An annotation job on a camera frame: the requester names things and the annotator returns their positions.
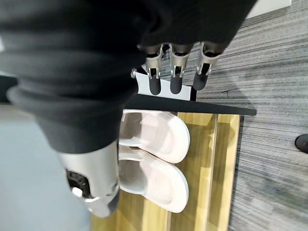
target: black metal bar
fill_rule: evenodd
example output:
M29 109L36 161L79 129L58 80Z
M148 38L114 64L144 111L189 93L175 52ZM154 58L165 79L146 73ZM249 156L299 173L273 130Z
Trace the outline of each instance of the black metal bar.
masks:
M127 103L126 109L138 110L156 110L156 111L170 111L170 112L193 112L193 113L211 113L211 114L233 114L255 116L257 111L255 109L230 107L218 104L175 100L169 98L162 98L157 96L137 94L132 100Z

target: metal joint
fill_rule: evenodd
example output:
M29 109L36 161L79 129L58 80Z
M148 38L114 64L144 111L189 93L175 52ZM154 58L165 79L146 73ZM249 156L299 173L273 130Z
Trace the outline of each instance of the metal joint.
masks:
M201 51L200 51L199 60L198 60L198 65L197 65L197 73L199 75L201 75L203 65L209 64L210 67L209 67L209 69L206 73L206 75L208 76L211 73L212 68L215 66L217 60L220 58L220 54L215 56L215 57L208 57L208 56L205 55L204 46L205 46L205 43L202 42L201 43Z

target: slide sandal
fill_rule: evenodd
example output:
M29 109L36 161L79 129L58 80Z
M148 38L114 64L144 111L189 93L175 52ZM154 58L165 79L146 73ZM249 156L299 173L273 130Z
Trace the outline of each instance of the slide sandal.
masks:
M178 163L188 152L190 135L185 123L170 112L124 110L119 144Z
M183 173L144 150L119 145L120 188L140 194L173 213L188 201L188 184Z

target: black fingertip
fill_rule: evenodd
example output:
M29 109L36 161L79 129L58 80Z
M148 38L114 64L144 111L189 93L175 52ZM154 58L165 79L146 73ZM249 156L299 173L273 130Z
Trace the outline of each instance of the black fingertip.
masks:
M154 75L152 79L149 79L149 84L150 84L150 92L153 95L158 95L161 91L160 78L156 78L156 75Z
M196 73L193 79L193 88L195 90L202 90L205 85L206 85L206 81L207 81L207 75L206 74L198 74Z
M176 74L175 77L171 77L170 80L170 90L173 94L179 94L182 90L182 80L180 74Z

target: gray floor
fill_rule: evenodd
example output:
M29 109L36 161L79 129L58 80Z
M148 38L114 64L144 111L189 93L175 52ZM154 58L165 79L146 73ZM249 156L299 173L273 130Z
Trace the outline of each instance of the gray floor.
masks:
M294 140L308 133L308 0L246 20L197 100L258 111L241 127L229 230L307 231L308 154Z

